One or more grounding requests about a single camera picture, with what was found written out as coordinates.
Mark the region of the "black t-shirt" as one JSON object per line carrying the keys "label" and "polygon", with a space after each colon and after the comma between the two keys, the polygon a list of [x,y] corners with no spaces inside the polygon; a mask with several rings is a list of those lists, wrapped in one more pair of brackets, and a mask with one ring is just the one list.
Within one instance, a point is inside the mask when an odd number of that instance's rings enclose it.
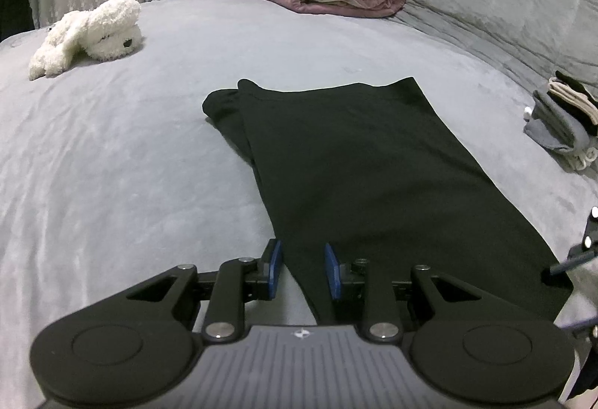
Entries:
{"label": "black t-shirt", "polygon": [[339,320],[324,250],[406,279],[427,264],[554,319],[551,248],[450,132],[412,78],[303,92],[241,80],[203,109],[252,166],[284,260],[322,324]]}

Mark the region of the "grey cloth at right edge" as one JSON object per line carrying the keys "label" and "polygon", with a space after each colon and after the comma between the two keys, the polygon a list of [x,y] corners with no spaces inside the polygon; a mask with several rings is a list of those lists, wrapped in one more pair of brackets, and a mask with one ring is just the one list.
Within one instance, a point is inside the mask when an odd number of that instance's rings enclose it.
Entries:
{"label": "grey cloth at right edge", "polygon": [[561,156],[586,152],[592,145],[582,123],[558,105],[547,92],[534,90],[534,107],[524,133],[545,150]]}

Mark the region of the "cream folded garment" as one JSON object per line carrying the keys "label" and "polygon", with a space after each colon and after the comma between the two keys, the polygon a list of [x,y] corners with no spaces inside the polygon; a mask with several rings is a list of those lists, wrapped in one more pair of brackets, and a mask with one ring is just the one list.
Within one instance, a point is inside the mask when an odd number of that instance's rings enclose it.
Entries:
{"label": "cream folded garment", "polygon": [[568,164],[576,170],[583,171],[597,166],[597,106],[579,92],[561,83],[554,75],[548,80],[547,93],[562,109],[572,116],[589,136],[589,144],[580,153],[568,158]]}

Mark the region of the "black garment on pile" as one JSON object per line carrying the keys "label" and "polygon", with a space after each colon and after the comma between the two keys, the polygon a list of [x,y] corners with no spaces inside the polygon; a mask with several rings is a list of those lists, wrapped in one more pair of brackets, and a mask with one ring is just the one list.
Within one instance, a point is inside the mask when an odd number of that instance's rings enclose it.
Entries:
{"label": "black garment on pile", "polygon": [[561,83],[564,83],[565,85],[568,85],[568,87],[570,87],[571,89],[575,90],[575,92],[583,93],[594,106],[598,106],[597,98],[581,82],[579,82],[573,77],[561,73],[560,71],[555,72],[555,77]]}

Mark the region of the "white plush dog toy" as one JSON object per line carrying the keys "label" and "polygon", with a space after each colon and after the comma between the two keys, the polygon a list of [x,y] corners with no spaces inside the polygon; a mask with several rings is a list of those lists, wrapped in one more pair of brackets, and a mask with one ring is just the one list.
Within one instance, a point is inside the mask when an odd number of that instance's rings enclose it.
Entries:
{"label": "white plush dog toy", "polygon": [[88,11],[71,11],[53,24],[28,64],[30,81],[67,71],[75,56],[107,62],[134,53],[142,44],[137,0],[107,0]]}

